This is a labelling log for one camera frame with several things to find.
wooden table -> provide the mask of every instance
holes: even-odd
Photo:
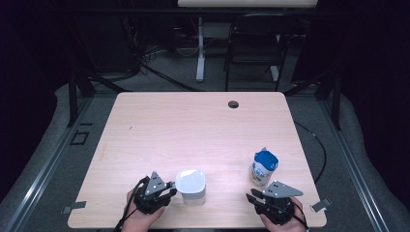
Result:
[[[228,103],[236,101],[237,108]],[[186,206],[178,192],[153,228],[259,228],[245,193],[253,156],[263,147],[279,160],[276,179],[304,195],[310,227],[326,224],[294,123],[281,93],[123,93],[118,95],[69,218],[72,228],[113,228],[126,194],[157,171],[166,182],[183,169],[206,174],[206,203]]]

human hand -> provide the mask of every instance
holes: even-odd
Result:
[[[132,190],[127,193],[127,202],[130,200],[132,195]],[[133,212],[136,209],[135,203],[130,205],[129,211],[127,215]],[[165,207],[159,208],[151,215],[145,215],[138,210],[133,212],[133,214],[128,217],[123,224],[122,232],[146,232],[151,227],[151,225],[161,217],[163,212],[165,211]]]
[[[301,209],[302,203],[296,199],[295,197],[290,197],[293,203],[298,205]],[[301,210],[295,206],[295,216],[300,218],[301,220],[304,220],[303,214]],[[265,215],[261,214],[260,219],[262,220],[263,224],[266,226],[266,228],[271,231],[271,232],[306,232],[305,227],[296,219],[291,218],[288,222],[286,222],[283,225],[275,225],[273,224],[268,217]]]

black hole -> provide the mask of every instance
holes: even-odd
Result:
[[[239,104],[238,104],[237,101],[230,101],[230,102],[228,103],[228,106],[229,106],[230,108],[238,108]]]

plastic container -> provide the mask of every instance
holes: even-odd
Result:
[[[205,203],[206,179],[201,170],[180,171],[175,186],[181,192],[186,205],[203,205]]]
[[[253,164],[250,166],[250,179],[256,186],[265,186],[277,168],[278,158],[263,148],[254,156]]]

metal bracket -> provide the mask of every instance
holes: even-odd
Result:
[[[162,180],[157,172],[153,172],[150,182],[148,183],[148,187],[145,190],[145,195],[163,191],[164,189],[166,189],[166,183]]]
[[[314,211],[315,213],[317,213],[317,212],[319,212],[319,211],[321,211],[321,210],[326,210],[326,207],[327,206],[330,206],[332,204],[332,202],[328,199],[328,198],[325,198],[325,199],[323,199],[323,200],[321,200],[321,201],[319,201],[319,202],[317,202],[316,204],[314,204],[314,205],[311,205],[310,206],[310,209],[312,210],[312,211]]]
[[[291,196],[301,196],[304,193],[295,188],[291,188],[284,183],[274,180],[267,188],[262,191],[262,194],[274,198],[284,198]]]
[[[65,206],[61,210],[62,215],[69,214],[72,210],[85,208],[86,201],[74,202],[72,206]]]

